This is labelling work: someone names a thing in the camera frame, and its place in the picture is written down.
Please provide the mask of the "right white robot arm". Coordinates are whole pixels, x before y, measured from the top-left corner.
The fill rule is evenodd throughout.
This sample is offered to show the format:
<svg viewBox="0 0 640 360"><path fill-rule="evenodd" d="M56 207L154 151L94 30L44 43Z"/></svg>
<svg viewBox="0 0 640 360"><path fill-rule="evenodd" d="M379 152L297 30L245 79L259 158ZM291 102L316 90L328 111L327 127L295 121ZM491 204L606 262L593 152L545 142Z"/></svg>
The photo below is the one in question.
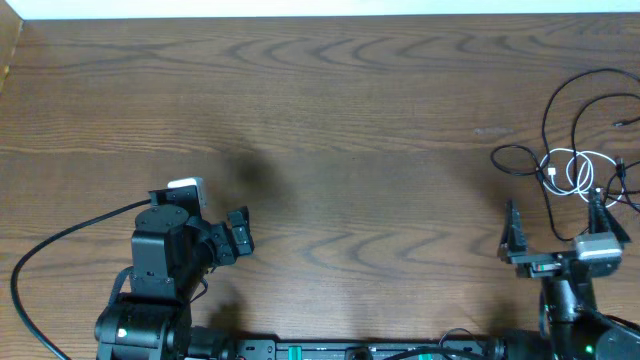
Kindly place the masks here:
<svg viewBox="0 0 640 360"><path fill-rule="evenodd" d="M593 280L610 276L622 263L630 237L599 194L588 195L587 232L567 251L531 254L513 201L506 203L498 247L501 261L520 278L539 279L537 332L511 329L489 342L490 359L633 359L639 355L639 327L597 309Z"/></svg>

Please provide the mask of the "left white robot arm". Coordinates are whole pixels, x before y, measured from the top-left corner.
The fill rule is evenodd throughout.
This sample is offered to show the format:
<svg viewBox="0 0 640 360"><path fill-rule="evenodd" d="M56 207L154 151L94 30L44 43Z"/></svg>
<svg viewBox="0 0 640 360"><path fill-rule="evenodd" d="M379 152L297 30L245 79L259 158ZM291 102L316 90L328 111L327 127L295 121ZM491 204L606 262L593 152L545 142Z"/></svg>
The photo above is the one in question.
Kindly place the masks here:
<svg viewBox="0 0 640 360"><path fill-rule="evenodd" d="M192 324L205 276L253 253L246 207L212 224L196 185L150 192L135 219L132 266L122 270L95 325L99 359L234 359L230 335Z"/></svg>

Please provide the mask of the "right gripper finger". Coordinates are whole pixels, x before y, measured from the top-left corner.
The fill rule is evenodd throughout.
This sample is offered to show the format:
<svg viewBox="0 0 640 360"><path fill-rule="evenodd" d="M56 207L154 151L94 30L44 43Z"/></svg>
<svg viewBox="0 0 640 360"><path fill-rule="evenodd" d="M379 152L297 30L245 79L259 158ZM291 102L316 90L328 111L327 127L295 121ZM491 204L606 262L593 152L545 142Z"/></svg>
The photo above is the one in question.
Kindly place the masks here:
<svg viewBox="0 0 640 360"><path fill-rule="evenodd" d="M590 189L588 193L588 233L606 232L611 232L622 245L631 242L627 232L604 205L599 193L595 189Z"/></svg>
<svg viewBox="0 0 640 360"><path fill-rule="evenodd" d="M528 242L522 230L521 214L513 200L506 202L505 223L497 255L501 260L512 260L528 252Z"/></svg>

